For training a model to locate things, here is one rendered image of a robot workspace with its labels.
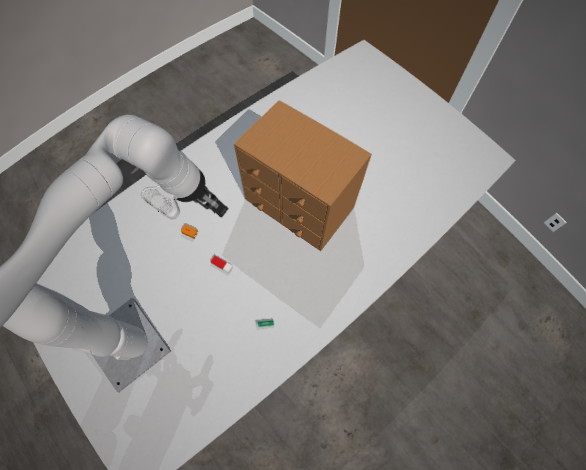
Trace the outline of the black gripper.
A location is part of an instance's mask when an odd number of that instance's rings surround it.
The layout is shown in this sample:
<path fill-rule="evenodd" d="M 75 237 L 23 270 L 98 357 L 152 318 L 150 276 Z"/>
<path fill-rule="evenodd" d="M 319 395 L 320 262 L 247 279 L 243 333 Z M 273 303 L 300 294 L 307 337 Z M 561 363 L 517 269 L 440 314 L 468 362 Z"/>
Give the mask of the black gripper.
<path fill-rule="evenodd" d="M 202 173 L 202 171 L 200 169 L 199 169 L 199 172 L 200 172 L 200 182 L 199 182 L 199 185 L 196 188 L 196 190 L 192 194 L 190 194 L 189 196 L 184 197 L 184 198 L 177 198 L 177 200 L 181 201 L 181 202 L 190 202 L 190 201 L 194 200 L 194 202 L 199 203 L 205 209 L 212 210 L 213 213 L 216 213 L 217 215 L 219 215 L 219 217 L 222 218 L 229 208 L 226 207 L 220 200 L 218 200 L 218 198 L 212 192 L 210 192 L 208 190 L 208 188 L 205 186 L 204 174 Z M 211 195 L 210 198 L 209 198 L 209 196 L 210 196 L 209 194 Z M 208 205 L 208 203 L 206 203 L 206 204 L 202 203 L 202 202 L 206 202 L 206 201 L 210 204 Z"/>

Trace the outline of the brown wooden chest of drawers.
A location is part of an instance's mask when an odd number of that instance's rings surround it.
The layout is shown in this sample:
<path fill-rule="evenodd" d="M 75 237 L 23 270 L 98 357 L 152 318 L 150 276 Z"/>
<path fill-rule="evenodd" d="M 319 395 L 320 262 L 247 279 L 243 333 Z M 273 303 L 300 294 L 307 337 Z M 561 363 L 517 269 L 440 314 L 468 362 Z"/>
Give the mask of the brown wooden chest of drawers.
<path fill-rule="evenodd" d="M 301 207 L 325 223 L 319 251 L 353 210 L 372 155 L 282 101 L 277 101 L 234 147 L 245 200 L 237 148 L 279 174 L 279 192 L 256 178 L 280 193 L 280 208 L 264 198 L 280 209 L 280 224 L 284 212 L 282 176 L 328 205 L 325 221 Z"/>

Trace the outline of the orange 9v battery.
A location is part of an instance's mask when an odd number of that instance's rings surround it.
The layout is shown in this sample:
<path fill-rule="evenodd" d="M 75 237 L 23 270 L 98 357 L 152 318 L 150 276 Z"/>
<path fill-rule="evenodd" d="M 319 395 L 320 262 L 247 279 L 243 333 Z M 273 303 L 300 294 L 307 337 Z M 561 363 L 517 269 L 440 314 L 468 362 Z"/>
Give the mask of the orange 9v battery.
<path fill-rule="evenodd" d="M 195 228 L 192 228 L 192 227 L 190 227 L 188 225 L 184 225 L 184 227 L 182 228 L 181 232 L 182 232 L 182 234 L 187 235 L 187 236 L 195 239 L 195 237 L 196 237 L 196 235 L 198 233 L 198 230 L 195 229 Z"/>

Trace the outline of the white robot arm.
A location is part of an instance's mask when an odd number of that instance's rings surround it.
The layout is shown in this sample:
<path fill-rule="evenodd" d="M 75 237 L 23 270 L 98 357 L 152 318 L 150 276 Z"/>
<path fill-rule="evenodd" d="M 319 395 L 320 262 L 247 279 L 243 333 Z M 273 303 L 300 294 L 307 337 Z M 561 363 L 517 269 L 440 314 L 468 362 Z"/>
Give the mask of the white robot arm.
<path fill-rule="evenodd" d="M 89 311 L 37 281 L 73 233 L 122 186 L 115 162 L 123 159 L 143 170 L 158 186 L 146 187 L 141 197 L 166 217 L 178 218 L 177 198 L 196 190 L 200 172 L 177 150 L 166 130 L 138 116 L 111 121 L 86 155 L 49 186 L 24 241 L 0 266 L 0 327 L 34 343 L 99 357 L 142 355 L 148 344 L 142 329 Z"/>

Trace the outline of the brown wooden drawer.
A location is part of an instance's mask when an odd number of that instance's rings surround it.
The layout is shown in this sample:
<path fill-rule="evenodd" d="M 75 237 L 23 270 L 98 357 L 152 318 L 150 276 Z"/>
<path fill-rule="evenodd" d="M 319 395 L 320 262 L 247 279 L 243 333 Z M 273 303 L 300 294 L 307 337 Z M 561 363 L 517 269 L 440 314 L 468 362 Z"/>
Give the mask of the brown wooden drawer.
<path fill-rule="evenodd" d="M 245 187 L 246 197 L 249 202 L 251 202 L 252 204 L 257 206 L 257 209 L 259 211 L 264 211 L 265 213 L 267 213 L 268 215 L 273 217 L 278 222 L 281 222 L 280 209 L 278 209 L 277 207 L 275 207 L 274 205 L 272 205 L 271 203 L 266 201 L 261 196 L 256 195 L 252 190 L 250 190 L 246 186 L 244 186 L 244 187 Z"/>
<path fill-rule="evenodd" d="M 304 240 L 315 246 L 317 249 L 320 248 L 321 237 L 299 224 L 295 219 L 283 212 L 283 225 L 293 231 L 297 237 L 302 237 Z"/>
<path fill-rule="evenodd" d="M 254 178 L 251 174 L 249 174 L 248 172 L 246 172 L 242 168 L 241 168 L 241 172 L 242 172 L 244 185 L 246 185 L 247 187 L 249 187 L 253 191 L 257 188 L 254 191 L 254 193 L 256 195 L 262 196 L 263 198 L 265 198 L 266 200 L 268 200 L 269 202 L 271 202 L 272 204 L 274 204 L 275 206 L 280 208 L 280 193 L 278 193 L 277 191 L 275 191 L 274 189 L 272 189 L 271 187 L 269 187 L 268 185 L 266 185 L 265 183 L 263 183 L 259 179 Z"/>
<path fill-rule="evenodd" d="M 250 172 L 254 177 L 259 178 L 278 192 L 280 191 L 279 187 L 279 174 L 272 170 L 271 168 L 267 167 L 260 161 L 256 160 L 249 154 L 245 153 L 241 149 L 237 148 L 240 167 L 244 168 L 248 172 Z"/>
<path fill-rule="evenodd" d="M 286 197 L 282 196 L 283 201 L 283 211 L 286 212 L 288 215 L 296 219 L 299 224 L 303 224 L 312 231 L 314 231 L 319 236 L 322 236 L 324 224 L 322 221 L 287 199 Z"/>
<path fill-rule="evenodd" d="M 282 194 L 294 201 L 299 207 L 303 207 L 322 221 L 325 221 L 328 205 L 321 202 L 283 176 Z"/>

